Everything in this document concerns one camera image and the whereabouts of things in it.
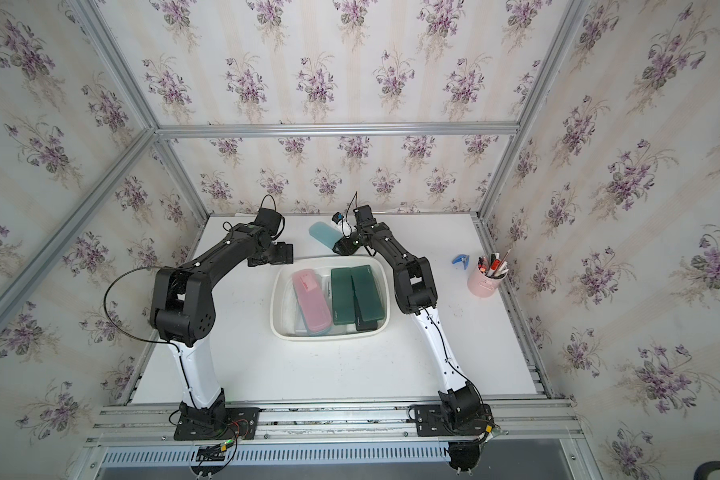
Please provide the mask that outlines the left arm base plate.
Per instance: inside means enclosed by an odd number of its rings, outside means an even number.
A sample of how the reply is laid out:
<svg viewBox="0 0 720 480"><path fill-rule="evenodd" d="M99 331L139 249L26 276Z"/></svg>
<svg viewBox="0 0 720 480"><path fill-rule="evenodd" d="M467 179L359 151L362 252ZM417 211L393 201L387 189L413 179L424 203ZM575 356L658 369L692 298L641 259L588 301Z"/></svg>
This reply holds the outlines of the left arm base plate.
<svg viewBox="0 0 720 480"><path fill-rule="evenodd" d="M252 440L261 410L254 407L227 408L222 419L197 420L181 409L169 415L176 441Z"/></svg>

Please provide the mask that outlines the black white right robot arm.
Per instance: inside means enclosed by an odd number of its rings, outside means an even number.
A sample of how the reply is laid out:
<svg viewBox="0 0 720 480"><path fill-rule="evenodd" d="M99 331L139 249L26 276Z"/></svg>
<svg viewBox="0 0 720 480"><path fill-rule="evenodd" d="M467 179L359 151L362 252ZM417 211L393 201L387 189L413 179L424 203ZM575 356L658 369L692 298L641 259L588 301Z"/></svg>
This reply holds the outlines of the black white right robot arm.
<svg viewBox="0 0 720 480"><path fill-rule="evenodd" d="M392 270L394 296L401 313L409 315L426 338L442 389L438 392L441 415L447 431L457 433L477 422L483 433L491 433L495 422L477 386L463 373L447 340L437 309L438 292L427 258L409 252L389 226L374 217L358 215L355 228L336 252L348 256L363 247L379 254Z"/></svg>

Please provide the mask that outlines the pens in cup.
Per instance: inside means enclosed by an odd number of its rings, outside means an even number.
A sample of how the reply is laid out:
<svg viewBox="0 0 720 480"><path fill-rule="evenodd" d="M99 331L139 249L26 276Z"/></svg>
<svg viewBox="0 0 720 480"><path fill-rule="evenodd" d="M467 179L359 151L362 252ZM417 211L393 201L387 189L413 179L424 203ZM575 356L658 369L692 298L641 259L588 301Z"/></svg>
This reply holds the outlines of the pens in cup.
<svg viewBox="0 0 720 480"><path fill-rule="evenodd" d="M499 280L508 274L509 265L505 256L495 252L490 256L480 257L477 270L486 278Z"/></svg>

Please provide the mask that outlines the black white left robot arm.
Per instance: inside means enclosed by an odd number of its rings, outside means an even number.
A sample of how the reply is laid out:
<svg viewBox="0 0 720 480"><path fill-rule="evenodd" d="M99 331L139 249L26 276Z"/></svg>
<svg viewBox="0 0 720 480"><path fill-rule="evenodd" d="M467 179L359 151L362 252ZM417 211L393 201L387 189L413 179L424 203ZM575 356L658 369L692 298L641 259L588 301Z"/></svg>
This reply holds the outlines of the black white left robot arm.
<svg viewBox="0 0 720 480"><path fill-rule="evenodd" d="M174 349L183 389L179 410L185 419L210 428L225 422L224 390L208 340L216 318L213 290L243 261L250 267L291 264L293 246L279 240L283 230L282 220L238 223L197 258L157 272L150 325Z"/></svg>

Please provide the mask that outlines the pink pencil case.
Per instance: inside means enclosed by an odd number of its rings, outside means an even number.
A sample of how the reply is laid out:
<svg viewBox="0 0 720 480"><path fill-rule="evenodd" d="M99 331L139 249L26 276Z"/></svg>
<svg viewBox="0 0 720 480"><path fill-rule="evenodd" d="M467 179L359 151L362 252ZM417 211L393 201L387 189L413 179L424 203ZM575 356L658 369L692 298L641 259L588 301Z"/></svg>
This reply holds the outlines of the pink pencil case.
<svg viewBox="0 0 720 480"><path fill-rule="evenodd" d="M317 331L331 327L332 313L315 271L299 270L291 279L306 330Z"/></svg>

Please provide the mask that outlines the dark green pencil case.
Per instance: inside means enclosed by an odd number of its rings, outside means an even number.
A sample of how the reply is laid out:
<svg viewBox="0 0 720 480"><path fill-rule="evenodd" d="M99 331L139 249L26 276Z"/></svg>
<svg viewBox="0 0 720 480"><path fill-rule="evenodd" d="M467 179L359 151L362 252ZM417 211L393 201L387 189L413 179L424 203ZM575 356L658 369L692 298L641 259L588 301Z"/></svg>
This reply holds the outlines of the dark green pencil case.
<svg viewBox="0 0 720 480"><path fill-rule="evenodd" d="M351 269L347 267L332 269L330 287L333 324L336 326L353 324L355 296Z"/></svg>
<svg viewBox="0 0 720 480"><path fill-rule="evenodd" d="M350 268L357 312L363 322L378 322L386 317L375 277L368 265Z"/></svg>

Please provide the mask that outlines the white plastic storage box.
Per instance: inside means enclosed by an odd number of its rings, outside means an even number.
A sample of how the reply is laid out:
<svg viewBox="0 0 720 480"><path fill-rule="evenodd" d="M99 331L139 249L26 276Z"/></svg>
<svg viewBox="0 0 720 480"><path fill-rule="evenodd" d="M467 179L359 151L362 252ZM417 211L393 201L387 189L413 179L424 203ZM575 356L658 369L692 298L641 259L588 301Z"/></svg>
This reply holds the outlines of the white plastic storage box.
<svg viewBox="0 0 720 480"><path fill-rule="evenodd" d="M355 322L349 325L336 326L333 324L332 314L332 329L328 335L320 337L305 336L304 334L307 330L294 293L293 282L291 279L292 275L296 271L303 269L314 270L320 278L324 295L332 313L330 287L331 270L334 268L351 268L361 265L368 265L371 267L382 304L385 307L386 317L384 320L378 321L378 329L372 332L359 333L356 331ZM357 312L356 300L354 300L354 305L355 320L360 319L359 313ZM321 342L369 337L383 332L388 326L390 316L391 307L387 276L384 273L381 263L370 257L326 256L302 259L296 261L292 265L282 267L275 277L275 283L270 300L270 328L272 333L282 340L295 342Z"/></svg>

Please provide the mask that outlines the teal pencil case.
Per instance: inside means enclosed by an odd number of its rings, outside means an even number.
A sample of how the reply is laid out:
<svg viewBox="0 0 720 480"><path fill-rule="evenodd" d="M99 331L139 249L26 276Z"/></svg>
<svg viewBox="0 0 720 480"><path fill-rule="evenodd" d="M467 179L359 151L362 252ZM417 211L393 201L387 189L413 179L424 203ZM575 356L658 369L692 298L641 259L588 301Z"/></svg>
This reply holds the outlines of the teal pencil case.
<svg viewBox="0 0 720 480"><path fill-rule="evenodd" d="M333 250L335 245L343 238L339 230L322 221L312 224L308 231L312 238L329 250Z"/></svg>
<svg viewBox="0 0 720 480"><path fill-rule="evenodd" d="M317 330L317 331L307 330L304 335L307 336L307 337L320 337L320 336L325 336L325 335L328 335L328 334L330 333L331 329L332 329L332 327L329 326L329 327L327 327L327 328L325 328L325 329Z"/></svg>

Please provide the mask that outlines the pink pen cup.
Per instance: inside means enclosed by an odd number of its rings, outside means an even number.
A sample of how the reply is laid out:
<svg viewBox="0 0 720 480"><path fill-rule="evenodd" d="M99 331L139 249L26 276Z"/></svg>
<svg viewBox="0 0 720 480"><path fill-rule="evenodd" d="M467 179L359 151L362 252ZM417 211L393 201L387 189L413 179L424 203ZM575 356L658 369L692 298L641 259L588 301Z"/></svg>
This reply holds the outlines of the pink pen cup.
<svg viewBox="0 0 720 480"><path fill-rule="evenodd" d="M489 277L475 267L469 275L467 288L477 298L488 298L496 292L501 282L501 279Z"/></svg>

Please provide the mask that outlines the blue staple remover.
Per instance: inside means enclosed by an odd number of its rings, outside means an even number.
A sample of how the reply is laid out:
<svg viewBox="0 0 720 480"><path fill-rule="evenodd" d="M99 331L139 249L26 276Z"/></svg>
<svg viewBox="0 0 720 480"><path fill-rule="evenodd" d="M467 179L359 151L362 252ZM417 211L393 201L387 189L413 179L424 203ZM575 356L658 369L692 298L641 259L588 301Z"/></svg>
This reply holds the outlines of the blue staple remover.
<svg viewBox="0 0 720 480"><path fill-rule="evenodd" d="M469 267L470 256L468 254L459 254L451 262L452 265L460 265L464 270Z"/></svg>

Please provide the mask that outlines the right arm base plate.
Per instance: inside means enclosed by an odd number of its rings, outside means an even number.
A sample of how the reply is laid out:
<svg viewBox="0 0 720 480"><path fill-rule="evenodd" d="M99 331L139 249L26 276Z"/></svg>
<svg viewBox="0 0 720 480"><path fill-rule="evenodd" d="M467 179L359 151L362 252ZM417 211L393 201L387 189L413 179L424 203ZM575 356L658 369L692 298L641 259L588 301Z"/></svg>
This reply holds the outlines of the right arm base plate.
<svg viewBox="0 0 720 480"><path fill-rule="evenodd" d="M413 404L407 409L408 421L412 422L418 437L471 437L483 438L496 428L490 412L479 412L466 419L457 420L441 404Z"/></svg>

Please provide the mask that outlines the black pencil case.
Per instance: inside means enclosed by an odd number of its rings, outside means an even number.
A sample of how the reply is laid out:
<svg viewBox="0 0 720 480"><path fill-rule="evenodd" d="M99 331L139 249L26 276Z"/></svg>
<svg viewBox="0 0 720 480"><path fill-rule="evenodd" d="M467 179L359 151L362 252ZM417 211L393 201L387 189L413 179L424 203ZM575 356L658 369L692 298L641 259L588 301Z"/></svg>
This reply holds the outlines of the black pencil case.
<svg viewBox="0 0 720 480"><path fill-rule="evenodd" d="M355 328L359 333L372 332L377 330L379 327L378 321L365 321L362 319L355 320Z"/></svg>

